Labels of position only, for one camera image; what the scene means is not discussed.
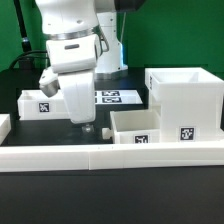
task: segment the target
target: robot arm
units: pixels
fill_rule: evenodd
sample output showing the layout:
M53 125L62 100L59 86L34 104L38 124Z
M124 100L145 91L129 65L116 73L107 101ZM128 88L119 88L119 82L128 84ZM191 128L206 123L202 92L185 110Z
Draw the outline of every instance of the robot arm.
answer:
M133 10L144 1L36 0L43 33L50 39L46 44L51 68L43 72L40 87L50 97L57 92L58 80L73 123L95 120L94 72L102 54L96 13Z

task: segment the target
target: black table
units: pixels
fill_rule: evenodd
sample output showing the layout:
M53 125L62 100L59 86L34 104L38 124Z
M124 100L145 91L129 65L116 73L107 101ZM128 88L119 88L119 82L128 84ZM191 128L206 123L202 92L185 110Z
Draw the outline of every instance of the black table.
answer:
M96 82L96 89L138 89L147 102L143 74L130 70L120 80ZM22 89L38 88L39 76L37 70L0 73L0 112L10 113L13 124L5 147L110 143L101 142L99 132L81 135L68 120L19 121L16 99ZM97 118L96 128L108 124L109 110L132 106L98 107L104 118ZM59 132L53 132L58 125ZM35 137L25 139L28 134ZM223 224L224 167L1 173L0 208L3 224Z

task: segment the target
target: green background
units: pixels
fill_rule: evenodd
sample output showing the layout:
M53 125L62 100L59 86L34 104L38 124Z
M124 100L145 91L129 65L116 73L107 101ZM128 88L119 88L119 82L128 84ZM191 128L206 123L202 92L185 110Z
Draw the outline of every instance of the green background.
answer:
M33 0L20 2L32 48L44 49L38 8ZM120 31L123 15L118 18ZM22 53L13 0L0 3L0 27L3 70ZM129 67L200 66L224 78L224 1L146 0L127 15L123 43Z

